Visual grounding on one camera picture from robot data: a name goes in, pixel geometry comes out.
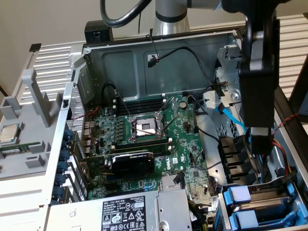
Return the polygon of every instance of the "warning label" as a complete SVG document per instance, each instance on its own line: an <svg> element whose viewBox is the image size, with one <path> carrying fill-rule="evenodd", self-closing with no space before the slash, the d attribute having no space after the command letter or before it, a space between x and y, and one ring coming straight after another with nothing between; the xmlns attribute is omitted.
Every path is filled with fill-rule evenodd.
<svg viewBox="0 0 308 231"><path fill-rule="evenodd" d="M102 231L145 231L145 197L103 202Z"/></svg>

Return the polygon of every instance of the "gray plastic bracket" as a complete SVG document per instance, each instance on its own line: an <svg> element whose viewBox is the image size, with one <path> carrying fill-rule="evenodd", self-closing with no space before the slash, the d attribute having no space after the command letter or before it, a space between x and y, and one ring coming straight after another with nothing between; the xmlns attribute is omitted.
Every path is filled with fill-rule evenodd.
<svg viewBox="0 0 308 231"><path fill-rule="evenodd" d="M15 111L20 109L21 107L16 97L13 96L4 97L0 106L1 112L7 120L17 119L17 114Z"/></svg>
<svg viewBox="0 0 308 231"><path fill-rule="evenodd" d="M43 153L45 151L45 143L42 141L40 144L30 145L29 150L32 154Z"/></svg>
<svg viewBox="0 0 308 231"><path fill-rule="evenodd" d="M41 155L38 155L38 156L27 157L25 164L28 166L28 168L42 167L44 166L45 161L43 160Z"/></svg>
<svg viewBox="0 0 308 231"><path fill-rule="evenodd" d="M36 81L37 73L32 69L26 69L23 71L22 81L29 87L31 95L34 99L35 103L35 110L38 115L41 116L44 125L46 128L49 128L51 124L51 116L49 114L49 102L47 103L46 100L48 97L46 95L42 95L39 90L39 85Z"/></svg>

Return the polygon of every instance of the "white wall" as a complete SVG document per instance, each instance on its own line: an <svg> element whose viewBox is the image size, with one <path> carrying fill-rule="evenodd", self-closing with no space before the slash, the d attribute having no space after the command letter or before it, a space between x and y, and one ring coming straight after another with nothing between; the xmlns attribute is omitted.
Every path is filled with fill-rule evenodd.
<svg viewBox="0 0 308 231"><path fill-rule="evenodd" d="M108 0L112 18L122 16L138 0ZM293 0L279 6L279 15L308 12L307 0ZM223 11L189 10L191 26L240 21L241 14ZM84 40L87 21L101 19L99 0L1 0L0 3L0 85L11 94L20 75L30 45ZM154 24L154 1L142 13L141 32ZM138 19L114 29L115 37L137 34Z"/></svg>

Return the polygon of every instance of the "red cable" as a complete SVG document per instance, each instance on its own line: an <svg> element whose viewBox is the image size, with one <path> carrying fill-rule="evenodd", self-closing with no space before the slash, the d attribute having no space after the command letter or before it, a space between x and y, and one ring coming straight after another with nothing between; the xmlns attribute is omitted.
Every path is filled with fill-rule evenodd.
<svg viewBox="0 0 308 231"><path fill-rule="evenodd" d="M276 142L272 142L272 144L276 147L278 147L282 153L282 156L283 156L283 160L284 160L284 168L285 168L285 175L288 176L288 173L289 173L289 164L288 164L288 160L287 160L287 155L283 149L283 147L281 145L279 145L278 143Z"/></svg>
<svg viewBox="0 0 308 231"><path fill-rule="evenodd" d="M77 119L80 119L80 118L85 117L85 116L90 116L90 115L92 116L98 111L98 109L99 109L99 107L96 107L93 112L85 113L84 115L79 116L77 118L73 118L72 120L77 120Z"/></svg>
<svg viewBox="0 0 308 231"><path fill-rule="evenodd" d="M279 128L281 128L285 123L289 122L290 120L294 119L295 117L298 116L298 113L295 113L294 115L291 115L290 117L286 118L283 122L281 122L276 130L274 131L273 135L275 135L278 131Z"/></svg>

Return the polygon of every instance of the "motherboard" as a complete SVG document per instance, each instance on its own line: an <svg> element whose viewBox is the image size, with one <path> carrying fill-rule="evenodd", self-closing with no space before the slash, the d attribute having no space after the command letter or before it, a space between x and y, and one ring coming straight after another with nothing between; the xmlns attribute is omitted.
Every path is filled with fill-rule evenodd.
<svg viewBox="0 0 308 231"><path fill-rule="evenodd" d="M207 171L196 169L206 168L206 154L194 129L193 102L188 96L170 95L136 106L115 103L93 112L85 124L87 157L81 163L92 179L89 200L177 187L185 188L197 204L211 203ZM145 156L147 163L125 166L134 166L129 160L137 155ZM124 164L117 164L121 158Z"/></svg>

